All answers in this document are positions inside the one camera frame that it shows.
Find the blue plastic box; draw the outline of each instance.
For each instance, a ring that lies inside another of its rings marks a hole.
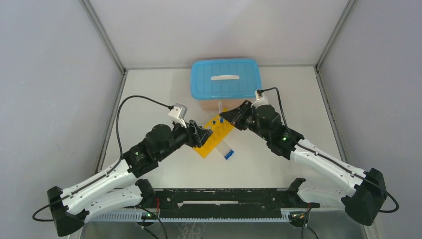
[[[253,100],[261,88],[258,64],[250,58],[197,61],[192,65],[191,94],[204,110],[235,108],[244,100]]]

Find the blue object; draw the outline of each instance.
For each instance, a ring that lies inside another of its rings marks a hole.
[[[254,98],[260,88],[261,76],[253,59],[203,60],[192,65],[191,94],[197,100]]]
[[[233,154],[234,154],[234,151],[233,151],[233,150],[230,150],[230,152],[229,152],[228,154],[226,154],[226,155],[224,156],[224,158],[225,158],[226,160],[228,160],[228,158],[230,158]]]

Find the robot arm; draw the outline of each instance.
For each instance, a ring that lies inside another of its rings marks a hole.
[[[153,198],[154,191],[147,180],[138,178],[157,168],[158,162],[183,145],[202,147],[212,135],[211,130],[201,128],[193,120],[185,122],[185,112],[185,106],[175,104],[169,112],[173,120],[172,130],[164,124],[156,125],[143,141],[107,169],[72,187],[49,189],[49,207],[58,235],[68,235],[104,212],[143,202],[148,204],[147,200]],[[120,185],[130,184],[127,188],[107,193]]]
[[[274,154],[305,165],[337,185],[317,185],[303,179],[297,189],[303,201],[344,209],[357,222],[371,225],[387,198],[382,173],[374,168],[366,172],[318,149],[303,135],[283,125],[280,114],[264,95],[257,91],[256,96],[254,103],[245,101],[220,116],[238,130],[248,129],[257,134]]]

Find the black cable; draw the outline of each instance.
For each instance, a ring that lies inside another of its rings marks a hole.
[[[147,233],[149,233],[149,234],[151,234],[151,236],[153,236],[153,237],[155,237],[156,239],[160,239],[159,237],[157,237],[157,235],[155,235],[150,229],[148,229],[148,228],[146,228],[146,227],[143,227],[143,229],[147,232]]]
[[[129,99],[131,99],[131,98],[143,98],[143,99],[147,99],[147,100],[149,100],[149,101],[152,101],[152,102],[154,102],[154,103],[156,103],[156,104],[159,104],[159,105],[161,105],[161,106],[167,107],[167,108],[168,108],[168,109],[170,109],[170,110],[173,108],[173,106],[169,106],[169,105],[163,104],[163,103],[161,103],[161,102],[158,102],[158,101],[156,101],[156,100],[153,100],[153,99],[151,99],[151,98],[149,98],[149,97],[146,97],[146,96],[140,96],[140,95],[133,95],[133,96],[126,97],[126,98],[125,98],[125,99],[124,99],[124,100],[120,103],[120,106],[119,106],[119,108],[118,108],[118,110],[117,110],[117,116],[116,116],[116,136],[117,136],[117,143],[118,143],[118,145],[119,145],[119,150],[120,150],[120,157],[119,157],[119,160],[118,160],[118,162],[116,163],[116,165],[115,165],[112,169],[110,169],[110,170],[107,172],[107,175],[108,175],[108,174],[110,174],[111,172],[113,172],[113,170],[115,170],[115,169],[118,167],[118,165],[120,164],[120,162],[123,160],[123,148],[122,148],[122,146],[121,146],[121,140],[120,140],[120,134],[119,134],[119,130],[118,130],[118,125],[119,125],[120,111],[121,111],[121,109],[122,109],[122,107],[123,107],[124,103],[125,103],[126,101],[128,101]],[[106,174],[103,174],[103,175],[101,175],[100,177],[98,177],[98,178],[96,178],[95,180],[93,180],[92,182],[90,182],[90,183],[88,183],[88,184],[86,184],[86,185],[84,185],[84,186],[82,186],[82,187],[78,188],[77,190],[73,191],[70,195],[67,195],[67,196],[65,196],[65,197],[63,197],[63,198],[61,198],[61,199],[59,199],[59,200],[57,200],[57,201],[54,201],[54,202],[52,202],[52,203],[49,203],[48,205],[45,205],[44,207],[42,207],[42,208],[38,209],[38,210],[37,210],[34,214],[32,214],[32,219],[34,219],[35,221],[38,221],[38,222],[52,222],[52,221],[53,221],[53,219],[39,219],[39,218],[37,218],[37,217],[36,217],[36,215],[37,215],[39,212],[41,212],[42,210],[44,210],[44,209],[46,209],[46,208],[48,208],[48,207],[50,207],[50,206],[52,206],[52,205],[54,205],[54,204],[56,204],[56,203],[60,203],[61,201],[65,200],[65,199],[66,199],[66,198],[68,198],[68,197],[72,197],[72,195],[74,195],[74,194],[78,193],[79,191],[81,191],[81,190],[83,190],[83,189],[85,189],[85,188],[87,188],[87,187],[91,186],[92,184],[94,184],[94,183],[98,182],[100,179],[102,179],[102,178],[106,177],[107,175],[106,175]]]
[[[289,135],[289,137],[290,137],[290,138],[291,138],[291,139],[295,142],[295,144],[296,144],[298,147],[300,147],[300,148],[302,148],[302,149],[304,149],[304,150],[306,150],[306,151],[308,151],[308,152],[310,152],[310,153],[313,153],[315,156],[319,156],[319,157],[321,157],[321,158],[323,158],[323,159],[326,159],[326,160],[330,161],[331,163],[333,163],[333,164],[335,164],[336,166],[338,166],[339,168],[343,169],[345,172],[349,173],[350,175],[355,176],[355,177],[357,177],[357,178],[359,178],[359,179],[362,179],[363,181],[365,181],[365,182],[367,182],[367,183],[369,183],[369,184],[371,184],[371,185],[373,185],[373,186],[377,187],[379,190],[381,190],[381,191],[383,191],[385,194],[387,194],[387,196],[388,196],[388,197],[390,197],[390,198],[391,198],[391,200],[394,202],[395,207],[394,207],[394,209],[391,209],[391,210],[380,210],[380,211],[379,211],[380,213],[393,213],[393,212],[395,212],[395,211],[397,211],[397,210],[399,209],[399,203],[397,202],[397,200],[396,200],[396,199],[395,199],[395,198],[394,198],[394,197],[393,197],[393,196],[392,196],[389,192],[387,192],[387,190],[385,190],[385,189],[381,188],[379,185],[377,185],[377,184],[375,184],[375,183],[373,183],[373,182],[369,181],[368,179],[366,179],[366,178],[364,178],[364,177],[362,177],[362,176],[360,176],[360,175],[357,175],[356,173],[353,173],[351,170],[347,169],[346,167],[344,167],[343,165],[341,165],[341,164],[337,163],[336,161],[332,160],[331,158],[329,158],[329,157],[327,157],[327,156],[325,156],[325,155],[323,155],[323,154],[317,153],[316,151],[314,151],[314,150],[312,150],[312,149],[306,148],[305,146],[300,145],[300,144],[299,144],[299,143],[298,143],[298,142],[297,142],[297,141],[296,141],[296,140],[292,137],[292,134],[290,133],[290,129],[289,129],[289,127],[287,126],[286,117],[284,116],[283,106],[282,106],[282,104],[281,104],[280,92],[278,91],[277,87],[271,87],[271,88],[264,89],[264,90],[258,90],[258,93],[259,93],[259,94],[261,94],[262,92],[265,92],[265,91],[270,91],[270,90],[276,90],[276,92],[277,92],[278,105],[279,105],[279,107],[280,107],[281,117],[283,118],[284,125],[286,126],[286,129],[287,129],[287,134],[288,134],[288,135]]]
[[[151,214],[151,215],[153,215],[159,222],[160,222],[160,224],[161,224],[161,227],[163,228],[163,230],[164,230],[164,235],[166,235],[166,239],[168,239],[168,237],[167,237],[167,230],[166,230],[166,227],[164,226],[164,223],[161,221],[161,219],[155,214],[155,213],[153,213],[152,211],[150,211],[150,210],[148,210],[148,209],[146,209],[146,208],[143,208],[143,207],[140,207],[140,209],[142,209],[142,210],[144,210],[144,211],[146,211],[147,213],[149,213],[149,214]]]
[[[310,226],[306,226],[307,228],[309,228],[309,230],[314,233],[316,239],[319,239],[318,234],[310,227]]]
[[[311,207],[308,207],[308,209],[306,210],[306,212],[304,214],[304,223],[303,223],[302,228],[301,228],[301,239],[304,238],[303,237],[303,232],[304,232],[304,228],[305,228],[305,225],[306,225],[306,219],[308,218],[308,215],[309,215],[309,212],[310,211],[311,211]]]
[[[54,201],[54,202],[52,202],[52,203],[49,203],[48,205],[45,205],[44,207],[42,207],[42,208],[40,208],[40,209],[38,209],[34,214],[32,214],[32,219],[34,219],[35,221],[37,221],[37,222],[52,222],[53,221],[53,219],[40,219],[40,218],[37,218],[36,216],[37,216],[37,214],[39,213],[39,212],[41,212],[42,210],[44,210],[44,209],[46,209],[46,208],[48,208],[48,207],[50,207],[51,205],[54,205],[54,204],[56,204],[56,203],[59,203],[59,202],[61,202],[61,201],[63,201],[63,200],[65,200],[66,198],[68,198],[68,197],[70,197],[70,195],[67,195],[67,196],[65,196],[65,197],[63,197],[63,198],[61,198],[61,199],[59,199],[59,200],[57,200],[57,201]]]

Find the yellow test tube rack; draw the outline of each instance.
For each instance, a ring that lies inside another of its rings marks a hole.
[[[204,128],[211,129],[212,135],[201,148],[194,148],[202,158],[205,158],[215,149],[234,127],[229,122],[223,120],[219,115],[216,115],[204,126]]]

